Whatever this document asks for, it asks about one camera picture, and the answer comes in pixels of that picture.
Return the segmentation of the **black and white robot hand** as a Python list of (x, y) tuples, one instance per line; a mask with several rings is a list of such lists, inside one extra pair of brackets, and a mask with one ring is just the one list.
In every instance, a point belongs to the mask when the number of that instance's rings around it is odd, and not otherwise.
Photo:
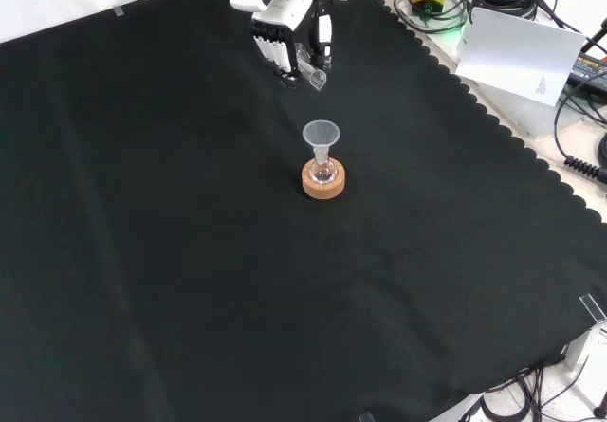
[(272, 0), (252, 15), (251, 35), (264, 64), (281, 83), (320, 91), (332, 64), (333, 0)]

